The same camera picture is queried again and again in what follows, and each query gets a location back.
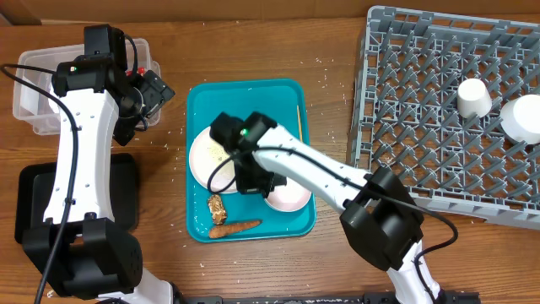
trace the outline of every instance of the wooden table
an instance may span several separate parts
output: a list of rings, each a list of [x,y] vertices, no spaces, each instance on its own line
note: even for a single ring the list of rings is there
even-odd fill
[[[540,22],[540,15],[495,17]],[[163,79],[176,91],[157,126],[139,133],[127,147],[113,149],[131,153],[139,166],[140,222],[133,234],[150,271],[174,281],[186,296],[361,295],[392,290],[387,275],[348,246],[338,215],[321,200],[316,226],[304,237],[208,245],[191,239],[185,224],[186,145],[181,130],[190,88],[225,80],[295,79],[305,91],[312,145],[344,161],[354,59],[365,19],[116,26],[148,41]],[[24,51],[82,41],[79,25],[4,28],[0,62],[17,62]],[[28,165],[56,160],[58,137],[37,136],[28,123],[15,120],[12,91],[13,81],[0,77],[0,302],[30,303],[40,274],[13,237],[18,177]],[[449,218],[460,231],[459,240],[427,257],[442,287],[479,291],[484,303],[540,302],[539,231]],[[450,236],[447,227],[431,218],[423,231],[425,246]]]

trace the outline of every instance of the gray dish rack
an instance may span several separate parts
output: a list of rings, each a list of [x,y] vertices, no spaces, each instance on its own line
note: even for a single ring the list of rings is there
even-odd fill
[[[539,50],[538,24],[371,8],[348,161],[392,168],[428,209],[540,230],[540,145],[511,142],[499,117],[508,100],[540,93]],[[488,87],[486,117],[456,110],[468,78]]]

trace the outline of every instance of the gold candy wrapper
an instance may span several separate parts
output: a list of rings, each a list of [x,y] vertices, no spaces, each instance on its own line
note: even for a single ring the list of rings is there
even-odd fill
[[[212,222],[215,225],[222,225],[227,220],[227,211],[218,194],[214,194],[208,199],[208,207],[212,214]]]

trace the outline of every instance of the brown carrot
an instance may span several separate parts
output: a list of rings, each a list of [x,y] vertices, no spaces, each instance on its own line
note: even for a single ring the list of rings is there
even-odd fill
[[[251,228],[255,228],[262,223],[262,220],[252,220],[243,223],[234,223],[228,225],[216,225],[210,230],[208,234],[210,238],[220,238],[228,236],[241,231],[246,231]]]

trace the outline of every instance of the blue tray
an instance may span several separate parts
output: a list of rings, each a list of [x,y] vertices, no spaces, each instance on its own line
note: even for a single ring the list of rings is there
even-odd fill
[[[254,111],[266,114],[299,137],[298,114],[302,125],[302,139],[309,144],[305,115],[304,92],[291,79],[238,81],[200,84],[187,96],[186,122],[186,225],[189,234],[199,242],[244,241],[271,237],[303,236],[315,225],[315,198],[301,210],[285,213],[267,206],[260,194],[223,194],[228,223],[262,220],[262,224],[248,231],[219,239],[211,239],[213,227],[207,201],[208,190],[195,181],[189,170],[189,149],[195,137],[222,111],[246,119]]]

